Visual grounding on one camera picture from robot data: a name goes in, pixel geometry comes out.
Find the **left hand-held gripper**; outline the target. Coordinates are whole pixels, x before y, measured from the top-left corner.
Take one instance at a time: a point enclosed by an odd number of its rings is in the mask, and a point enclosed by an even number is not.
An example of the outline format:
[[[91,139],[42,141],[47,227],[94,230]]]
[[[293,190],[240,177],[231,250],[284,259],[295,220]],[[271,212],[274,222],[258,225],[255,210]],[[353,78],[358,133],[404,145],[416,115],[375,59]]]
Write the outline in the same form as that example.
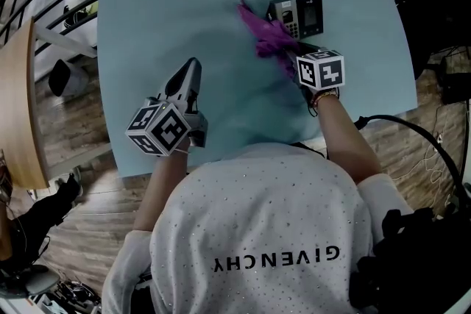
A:
[[[168,157],[185,138],[191,146],[205,147],[208,121],[196,104],[201,75],[201,63],[189,58],[167,82],[165,91],[146,98],[134,114],[125,135],[144,154]]]

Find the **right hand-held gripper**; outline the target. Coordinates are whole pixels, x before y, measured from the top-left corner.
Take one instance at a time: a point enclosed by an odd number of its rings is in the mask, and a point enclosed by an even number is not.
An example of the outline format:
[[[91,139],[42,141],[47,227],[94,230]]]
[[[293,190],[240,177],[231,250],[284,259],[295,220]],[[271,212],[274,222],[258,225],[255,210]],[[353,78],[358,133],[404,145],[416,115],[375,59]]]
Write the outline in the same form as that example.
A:
[[[308,112],[317,116],[317,102],[323,95],[340,97],[345,86],[344,56],[336,50],[299,43],[298,50],[286,49],[286,68],[293,83],[300,89]]]

